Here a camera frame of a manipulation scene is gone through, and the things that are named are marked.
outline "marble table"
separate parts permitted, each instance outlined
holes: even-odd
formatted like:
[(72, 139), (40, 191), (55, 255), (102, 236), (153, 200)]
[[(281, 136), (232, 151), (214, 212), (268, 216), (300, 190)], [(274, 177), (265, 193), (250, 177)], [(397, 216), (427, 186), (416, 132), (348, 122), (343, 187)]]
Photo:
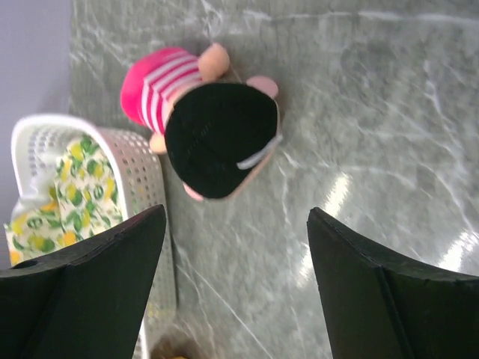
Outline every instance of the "marble table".
[(479, 274), (479, 4), (73, 0), (71, 111), (148, 131), (127, 68), (217, 40), (281, 88), (284, 143), (236, 199), (196, 203), (167, 159), (179, 307), (204, 358), (331, 358), (306, 236), (319, 206), (412, 258)]

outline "doll's ear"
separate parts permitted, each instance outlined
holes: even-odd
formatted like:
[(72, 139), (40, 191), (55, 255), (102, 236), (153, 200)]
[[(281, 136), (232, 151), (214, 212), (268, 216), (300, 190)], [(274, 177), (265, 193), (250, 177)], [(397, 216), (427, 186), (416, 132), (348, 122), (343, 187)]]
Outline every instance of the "doll's ear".
[(203, 200), (203, 196), (201, 194), (196, 193), (195, 191), (192, 190), (191, 187), (189, 187), (186, 183), (183, 183), (183, 187), (185, 188), (185, 192), (193, 198), (194, 200)]
[(253, 76), (246, 81), (246, 84), (265, 93), (272, 99), (275, 99), (278, 95), (278, 86), (276, 82), (271, 80), (269, 77)]

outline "green and yellow patterned fabric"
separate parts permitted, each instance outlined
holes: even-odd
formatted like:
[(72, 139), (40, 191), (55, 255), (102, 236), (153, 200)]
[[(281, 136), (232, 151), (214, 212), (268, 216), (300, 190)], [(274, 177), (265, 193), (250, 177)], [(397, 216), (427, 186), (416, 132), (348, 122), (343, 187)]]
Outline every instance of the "green and yellow patterned fabric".
[(52, 201), (5, 225), (12, 266), (101, 233), (123, 218), (105, 153), (88, 136), (70, 142), (58, 161)]

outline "white stripe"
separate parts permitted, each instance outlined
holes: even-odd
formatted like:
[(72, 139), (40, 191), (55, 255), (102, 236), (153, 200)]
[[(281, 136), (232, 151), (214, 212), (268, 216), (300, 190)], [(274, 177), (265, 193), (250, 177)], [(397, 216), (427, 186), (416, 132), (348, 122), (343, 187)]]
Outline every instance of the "white stripe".
[(190, 64), (184, 64), (178, 67), (175, 71), (171, 71), (167, 76), (162, 77), (157, 82), (153, 83), (153, 90), (154, 91), (161, 90), (165, 85), (167, 85), (174, 78), (180, 76), (182, 73), (185, 73), (186, 71), (193, 70), (197, 67), (198, 67), (198, 64), (196, 61)]
[(178, 89), (180, 86), (183, 86), (184, 84), (195, 80), (201, 80), (201, 74), (199, 73), (199, 71), (197, 71), (196, 73), (190, 73), (189, 75), (184, 76), (181, 79), (171, 83), (166, 89), (162, 91), (163, 98), (167, 99), (171, 95), (171, 93)]
[(151, 104), (150, 104), (150, 113), (151, 113), (151, 123), (155, 128), (154, 131), (156, 133), (161, 133), (158, 124), (158, 117), (156, 116), (156, 112), (158, 111), (158, 101), (159, 101), (159, 94), (157, 92), (153, 92), (153, 96), (151, 97)]
[(151, 130), (151, 123), (148, 119), (148, 94), (150, 93), (150, 86), (146, 82), (143, 83), (143, 90), (141, 90), (141, 113), (143, 114), (144, 124)]
[(144, 80), (150, 84), (154, 79), (163, 75), (166, 71), (171, 70), (173, 67), (178, 66), (179, 64), (189, 61), (189, 60), (197, 60), (197, 58), (190, 54), (184, 54), (179, 58), (175, 58), (174, 60), (168, 61), (164, 63), (162, 66), (157, 67), (154, 71), (149, 73), (144, 77)]
[(256, 152), (253, 156), (248, 157), (244, 161), (238, 162), (237, 167), (240, 170), (248, 170), (260, 163), (262, 159), (273, 149), (274, 146), (279, 144), (283, 140), (283, 135), (280, 133), (270, 140), (266, 146), (259, 152)]

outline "plush toy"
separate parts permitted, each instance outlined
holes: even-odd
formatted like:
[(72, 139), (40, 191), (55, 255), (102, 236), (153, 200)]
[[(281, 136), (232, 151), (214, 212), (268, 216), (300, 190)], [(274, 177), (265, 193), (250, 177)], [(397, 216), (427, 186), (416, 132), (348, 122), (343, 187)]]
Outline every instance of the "plush toy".
[(133, 64), (121, 88), (127, 117), (153, 130), (151, 150), (168, 154), (196, 200), (236, 194), (282, 139), (276, 83), (264, 76), (216, 82), (229, 66), (217, 43), (200, 57), (161, 49)]

